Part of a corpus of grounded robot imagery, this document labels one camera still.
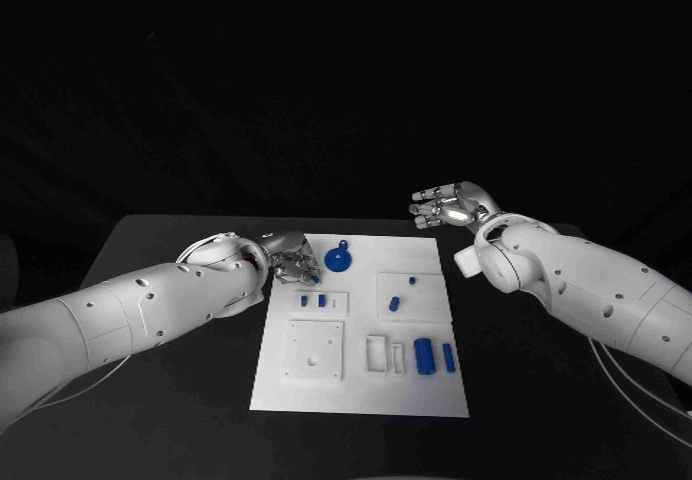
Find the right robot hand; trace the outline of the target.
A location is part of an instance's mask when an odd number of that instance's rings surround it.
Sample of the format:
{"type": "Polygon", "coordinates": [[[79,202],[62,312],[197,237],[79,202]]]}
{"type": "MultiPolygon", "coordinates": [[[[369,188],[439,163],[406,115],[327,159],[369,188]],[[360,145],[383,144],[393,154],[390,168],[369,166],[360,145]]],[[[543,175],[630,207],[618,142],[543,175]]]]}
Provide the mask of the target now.
{"type": "Polygon", "coordinates": [[[473,233],[503,210],[487,191],[473,182],[455,182],[415,192],[408,210],[418,229],[442,225],[465,227],[473,233]]]}

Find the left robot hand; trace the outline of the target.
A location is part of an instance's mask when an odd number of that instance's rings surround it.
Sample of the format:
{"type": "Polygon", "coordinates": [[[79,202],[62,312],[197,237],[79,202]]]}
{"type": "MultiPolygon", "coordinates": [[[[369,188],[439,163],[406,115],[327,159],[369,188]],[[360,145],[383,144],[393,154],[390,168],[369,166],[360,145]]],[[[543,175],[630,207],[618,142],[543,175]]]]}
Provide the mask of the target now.
{"type": "Polygon", "coordinates": [[[320,267],[308,239],[300,231],[266,233],[258,240],[274,276],[282,284],[300,283],[312,287],[320,283],[320,267]]]}

